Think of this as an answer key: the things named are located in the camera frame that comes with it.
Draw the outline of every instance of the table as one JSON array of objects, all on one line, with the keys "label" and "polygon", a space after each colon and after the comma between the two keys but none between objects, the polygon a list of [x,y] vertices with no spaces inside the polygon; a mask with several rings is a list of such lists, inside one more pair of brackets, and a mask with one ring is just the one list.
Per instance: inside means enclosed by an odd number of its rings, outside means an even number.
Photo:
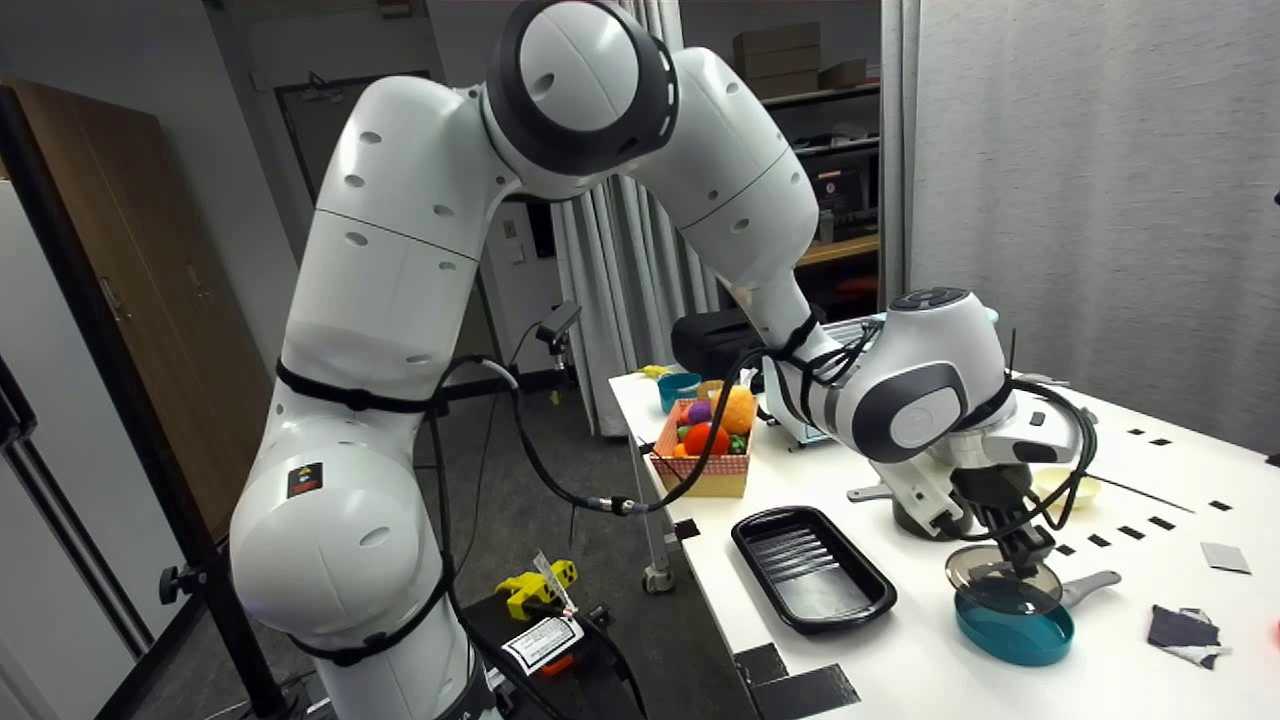
[{"label": "table", "polygon": [[[659,434],[651,379],[615,376],[611,394],[638,442]],[[758,426],[743,501],[680,501],[674,520],[698,520],[685,541],[698,583],[730,640],[730,652],[775,643],[794,672],[839,664],[859,704],[826,716],[983,716],[983,720],[1055,720],[1055,716],[1280,716],[1280,470],[1259,454],[1077,398],[1097,414],[1097,474],[1173,498],[1175,512],[1120,489],[1097,498],[1072,515],[1051,570],[1072,581],[1116,570],[1109,589],[1081,608],[1068,662],[1051,669],[1012,669],[978,652],[953,621],[953,583],[946,560],[962,543],[912,541],[897,527],[887,504],[847,504],[847,489],[875,486],[868,461],[839,443],[794,454],[782,427]],[[733,549],[742,515],[814,504],[897,583],[897,608],[855,631],[810,640],[794,631],[762,593]],[[1251,578],[1214,574],[1201,543],[1245,549]],[[1154,603],[1205,608],[1234,648],[1215,672],[1146,643]]]}]

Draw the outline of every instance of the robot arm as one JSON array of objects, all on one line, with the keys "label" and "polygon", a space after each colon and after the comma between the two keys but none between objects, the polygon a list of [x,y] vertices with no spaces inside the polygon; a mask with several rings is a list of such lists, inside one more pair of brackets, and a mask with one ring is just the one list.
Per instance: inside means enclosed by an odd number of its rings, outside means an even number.
[{"label": "robot arm", "polygon": [[[542,3],[518,13],[488,101],[501,152],[542,192],[608,171],[643,179],[762,331],[787,408],[863,454],[924,532],[987,501],[969,486],[958,493],[958,470],[1024,463],[1015,449],[1072,457],[1064,426],[1024,426],[1062,414],[1012,394],[994,314],[971,293],[912,293],[863,343],[839,343],[814,320],[794,273],[815,232],[814,183],[716,52],[670,58],[608,3]],[[997,536],[1024,536],[1009,527],[1015,510],[978,515],[1002,525]],[[1037,532],[1009,543],[1015,570],[1046,553]]]},{"label": "robot arm", "polygon": [[655,192],[749,314],[798,417],[863,454],[921,527],[966,512],[958,470],[1015,461],[997,438],[1024,401],[978,295],[909,295],[875,335],[835,343],[794,275],[815,229],[810,178],[749,85],[713,52],[664,52],[611,3],[527,0],[488,89],[380,82],[359,95],[232,515],[246,608],[317,658],[341,716],[462,716],[483,697],[441,599],[449,566],[411,474],[421,414],[452,360],[497,203],[575,195],[615,171]]}]

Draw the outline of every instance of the orange object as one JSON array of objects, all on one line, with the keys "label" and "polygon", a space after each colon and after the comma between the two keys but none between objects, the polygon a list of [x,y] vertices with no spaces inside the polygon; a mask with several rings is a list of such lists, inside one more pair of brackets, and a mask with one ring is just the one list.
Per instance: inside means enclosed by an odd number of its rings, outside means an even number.
[{"label": "orange object", "polygon": [[[698,457],[688,457],[680,449],[680,434],[678,427],[680,426],[678,426],[678,414],[674,414],[664,434],[659,434],[659,442],[651,443],[651,470],[655,470],[664,493],[674,493],[698,470]],[[713,457],[706,475],[692,486],[688,498],[743,498],[749,493],[749,470],[754,470],[749,454],[743,457],[735,457],[735,454]]]},{"label": "orange object", "polygon": [[749,438],[758,426],[758,398],[743,383],[733,383],[719,427],[730,438]]},{"label": "orange object", "polygon": [[543,664],[537,677],[555,681],[555,677],[565,677],[571,664],[575,664],[571,652],[565,652],[565,658],[555,658],[554,664]]},{"label": "orange object", "polygon": [[719,427],[716,442],[713,442],[713,426],[692,426],[692,427],[685,434],[685,454],[688,454],[688,457],[706,457],[710,443],[713,443],[713,457],[725,457],[725,454],[730,454],[730,434]]}]

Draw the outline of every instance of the black cable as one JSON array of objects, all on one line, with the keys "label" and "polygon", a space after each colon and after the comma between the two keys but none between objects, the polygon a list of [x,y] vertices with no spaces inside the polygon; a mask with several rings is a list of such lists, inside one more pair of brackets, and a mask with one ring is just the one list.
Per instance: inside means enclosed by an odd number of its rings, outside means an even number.
[{"label": "black cable", "polygon": [[1037,493],[1027,493],[1027,498],[1034,498],[1034,512],[1027,512],[1024,520],[1046,515],[1049,527],[1064,527],[1064,525],[1072,520],[1081,482],[1090,475],[1090,463],[1097,461],[1097,427],[1092,427],[1092,419],[1090,419],[1072,401],[1064,401],[1062,394],[1051,394],[1051,390],[1046,390],[1046,383],[1012,379],[1012,390],[1049,401],[1051,408],[1062,408],[1064,417],[1072,417],[1077,427],[1081,427],[1081,438],[1083,438],[1081,457],[1077,457],[1068,482],[1062,482],[1046,501],[1039,501]]},{"label": "black cable", "polygon": [[483,419],[483,438],[479,438],[479,470],[475,470],[475,482],[474,482],[474,527],[467,527],[467,541],[466,541],[466,553],[456,560],[456,570],[467,566],[474,549],[475,549],[475,532],[479,532],[479,498],[483,498],[483,475],[488,475],[488,457],[492,457],[492,427],[497,427],[497,401],[488,401],[488,419]]},{"label": "black cable", "polygon": [[640,693],[640,681],[628,664],[628,658],[611,643],[611,636],[603,628],[597,628],[592,621],[582,621],[582,628],[608,648],[608,658],[615,662],[615,672],[625,677],[634,701],[638,701],[638,712],[649,716],[649,704],[643,704],[643,693]]},{"label": "black cable", "polygon": [[[474,360],[452,360],[441,376],[441,390],[443,379],[466,368]],[[452,566],[452,510],[449,510],[449,463],[443,463],[443,443],[441,443],[441,419],[430,417],[430,434],[434,434],[434,454],[437,454],[437,501],[441,501],[441,560],[449,574],[449,603],[452,603],[452,617],[466,623],[474,648],[479,652],[483,664],[501,669],[525,697],[533,697],[554,720],[570,720],[570,712],[559,712],[525,672],[514,658],[504,658],[497,643],[488,643],[488,636],[479,636],[479,628],[467,621],[467,613],[462,613],[462,599],[456,599],[456,566]]]},{"label": "black cable", "polygon": [[678,474],[680,486],[678,486],[670,498],[659,498],[655,504],[640,504],[640,501],[628,501],[628,498],[575,498],[575,493],[570,493],[570,489],[554,475],[554,470],[542,461],[542,454],[537,454],[537,443],[533,443],[533,438],[527,438],[527,427],[525,427],[522,394],[514,394],[514,414],[518,414],[518,438],[522,438],[522,443],[525,443],[525,457],[527,457],[533,474],[543,482],[543,489],[549,489],[554,498],[559,498],[559,501],[571,504],[571,510],[589,510],[589,512],[643,515],[643,512],[659,512],[659,510],[678,504],[678,501],[688,498],[692,486],[706,475],[706,470],[710,470],[710,461],[713,461],[713,449],[716,449],[716,434],[719,434],[730,398],[733,398],[733,376],[730,376],[725,390],[719,390],[710,449],[698,457],[698,463],[692,463],[688,475],[680,475],[680,474],[670,463],[670,474]]},{"label": "black cable", "polygon": [[1090,463],[1097,461],[1097,427],[1072,401],[1064,401],[1062,394],[1051,394],[1046,383],[1034,383],[1034,379],[1012,379],[1012,390],[1034,394],[1034,398],[1049,401],[1055,414],[1064,414],[1081,427],[1081,457],[1077,457],[1072,474],[1046,501],[1037,493],[1024,493],[1024,501],[1034,510],[1024,515],[1012,515],[1009,527],[994,527],[994,532],[978,532],[978,536],[962,536],[962,541],[1006,541],[1006,536],[1019,532],[1027,520],[1037,520],[1037,515],[1046,515],[1049,527],[1062,532],[1072,520],[1077,493],[1081,493],[1081,486],[1090,475]]}]

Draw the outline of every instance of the black plate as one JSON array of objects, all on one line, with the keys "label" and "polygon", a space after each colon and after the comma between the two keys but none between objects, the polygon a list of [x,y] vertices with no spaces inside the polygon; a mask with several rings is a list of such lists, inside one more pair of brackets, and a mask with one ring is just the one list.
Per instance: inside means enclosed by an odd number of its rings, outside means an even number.
[{"label": "black plate", "polygon": [[798,631],[859,628],[897,603],[887,578],[815,510],[743,515],[733,541]]}]

